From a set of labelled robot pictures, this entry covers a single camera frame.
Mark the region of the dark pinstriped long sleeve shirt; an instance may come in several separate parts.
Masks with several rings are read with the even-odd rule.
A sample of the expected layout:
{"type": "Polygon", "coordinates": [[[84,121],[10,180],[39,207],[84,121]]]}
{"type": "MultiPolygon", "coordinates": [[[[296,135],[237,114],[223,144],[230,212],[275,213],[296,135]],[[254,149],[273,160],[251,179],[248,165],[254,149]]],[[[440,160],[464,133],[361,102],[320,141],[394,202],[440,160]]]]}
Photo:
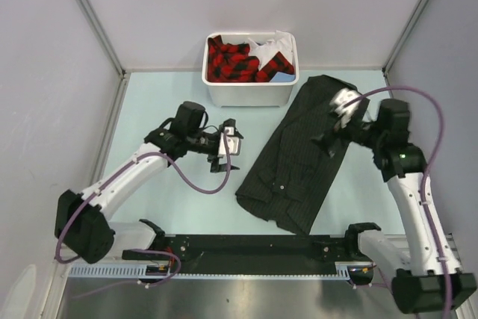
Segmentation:
{"type": "Polygon", "coordinates": [[[310,77],[247,173],[238,204],[280,229],[308,235],[347,152],[329,158],[312,138],[333,127],[329,103],[340,90],[355,89],[328,75],[310,77]]]}

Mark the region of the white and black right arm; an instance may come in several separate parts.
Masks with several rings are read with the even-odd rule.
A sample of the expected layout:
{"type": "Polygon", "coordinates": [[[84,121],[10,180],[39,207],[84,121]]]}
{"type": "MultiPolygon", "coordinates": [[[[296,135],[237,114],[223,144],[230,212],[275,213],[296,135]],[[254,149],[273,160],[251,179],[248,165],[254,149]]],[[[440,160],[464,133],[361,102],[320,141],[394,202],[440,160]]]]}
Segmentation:
{"type": "Polygon", "coordinates": [[[344,242],[353,260],[371,259],[388,280],[394,302],[404,314],[451,312],[476,290],[477,280],[466,273],[453,254],[441,227],[432,198],[422,150],[409,140],[407,102],[381,101],[374,121],[359,113],[368,100],[344,95],[330,102],[335,124],[313,138],[329,157],[341,145],[357,143],[370,149],[373,162],[391,192],[405,229],[408,250],[403,252],[374,223],[350,226],[344,242]]]}

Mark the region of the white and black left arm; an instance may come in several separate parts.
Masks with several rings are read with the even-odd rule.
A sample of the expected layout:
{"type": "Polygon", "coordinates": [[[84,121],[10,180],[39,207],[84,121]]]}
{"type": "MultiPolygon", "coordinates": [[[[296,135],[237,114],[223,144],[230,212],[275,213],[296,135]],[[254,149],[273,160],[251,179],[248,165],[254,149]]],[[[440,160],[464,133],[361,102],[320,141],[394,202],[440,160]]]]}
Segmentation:
{"type": "Polygon", "coordinates": [[[153,222],[140,219],[136,223],[114,223],[111,219],[137,189],[170,167],[190,188],[207,194],[208,190],[192,183],[176,163],[189,152],[206,155],[212,173],[229,177],[236,168],[232,157],[239,155],[243,137],[234,119],[225,120],[213,132],[208,132],[208,127],[206,109],[185,101],[176,115],[150,131],[112,174],[79,193],[64,191],[58,198],[55,218],[55,259],[61,264],[71,262],[61,256],[62,247],[88,264],[114,253],[123,258],[167,255],[164,231],[153,222]]]}

